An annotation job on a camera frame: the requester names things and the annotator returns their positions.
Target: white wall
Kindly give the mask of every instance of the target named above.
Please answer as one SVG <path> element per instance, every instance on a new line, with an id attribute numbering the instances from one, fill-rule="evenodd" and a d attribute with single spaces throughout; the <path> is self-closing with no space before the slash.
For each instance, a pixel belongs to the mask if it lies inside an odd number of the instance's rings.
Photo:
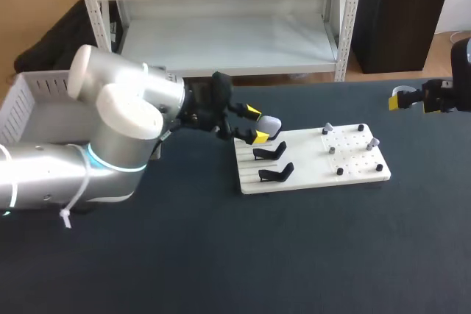
<path id="1" fill-rule="evenodd" d="M 445 0 L 436 32 L 471 30 L 471 0 Z"/>

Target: gray peg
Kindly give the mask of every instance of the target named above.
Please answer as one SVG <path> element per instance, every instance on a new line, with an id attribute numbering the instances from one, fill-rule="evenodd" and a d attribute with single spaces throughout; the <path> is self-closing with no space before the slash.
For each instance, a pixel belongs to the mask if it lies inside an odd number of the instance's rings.
<path id="1" fill-rule="evenodd" d="M 377 138 L 373 138 L 373 139 L 371 139 L 369 144 L 366 146 L 366 149 L 368 151 L 371 151 L 371 150 L 373 150 L 373 147 L 379 146 L 379 144 L 380 144 L 380 141 Z"/>

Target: white metal shelf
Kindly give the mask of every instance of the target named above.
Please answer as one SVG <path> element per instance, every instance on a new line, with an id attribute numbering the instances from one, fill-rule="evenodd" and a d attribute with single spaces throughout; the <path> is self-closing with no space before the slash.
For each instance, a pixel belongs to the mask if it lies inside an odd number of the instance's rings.
<path id="1" fill-rule="evenodd" d="M 335 71 L 320 14 L 131 21 L 122 55 L 180 76 Z"/>
<path id="2" fill-rule="evenodd" d="M 98 47 L 109 51 L 108 1 L 85 3 Z M 189 77 L 334 71 L 335 81 L 345 78 L 358 6 L 358 0 L 116 1 L 127 33 L 121 53 L 130 59 Z"/>

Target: cable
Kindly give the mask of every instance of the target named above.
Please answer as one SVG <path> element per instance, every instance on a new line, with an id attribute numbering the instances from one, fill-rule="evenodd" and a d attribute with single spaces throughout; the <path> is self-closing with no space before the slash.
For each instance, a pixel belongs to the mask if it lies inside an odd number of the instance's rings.
<path id="1" fill-rule="evenodd" d="M 68 144 L 68 146 L 73 146 L 77 150 L 79 150 L 80 154 L 83 157 L 83 161 L 85 163 L 85 178 L 82 181 L 82 184 L 80 185 L 79 190 L 75 193 L 74 197 L 70 200 L 70 202 L 67 204 L 66 207 L 64 207 L 60 212 L 59 215 L 62 217 L 64 220 L 64 224 L 66 228 L 72 228 L 71 221 L 68 218 L 71 214 L 71 208 L 74 207 L 74 205 L 79 201 L 80 197 L 83 195 L 85 192 L 85 189 L 88 186 L 88 183 L 90 182 L 90 160 L 87 157 L 87 154 L 85 153 L 85 150 L 83 147 L 78 146 L 78 145 L 73 145 L 73 144 Z"/>
<path id="2" fill-rule="evenodd" d="M 455 35 L 460 35 L 461 33 L 465 33 L 465 32 L 468 32 L 468 31 L 457 31 L 457 32 L 454 32 L 451 36 L 450 36 L 450 42 L 451 44 L 455 44 L 456 41 L 453 40 L 453 37 L 455 37 Z"/>

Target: wooden floor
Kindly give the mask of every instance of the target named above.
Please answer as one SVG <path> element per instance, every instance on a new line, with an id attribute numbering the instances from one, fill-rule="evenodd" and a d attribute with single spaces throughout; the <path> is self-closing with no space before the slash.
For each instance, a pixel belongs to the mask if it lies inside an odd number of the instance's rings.
<path id="1" fill-rule="evenodd" d="M 0 99 L 13 80 L 13 61 L 36 43 L 77 0 L 0 0 Z M 451 75 L 450 33 L 436 35 L 423 71 L 364 75 L 354 56 L 350 57 L 347 81 L 412 79 Z M 237 85 L 284 85 L 291 83 L 331 82 L 332 74 L 304 74 L 241 77 Z"/>

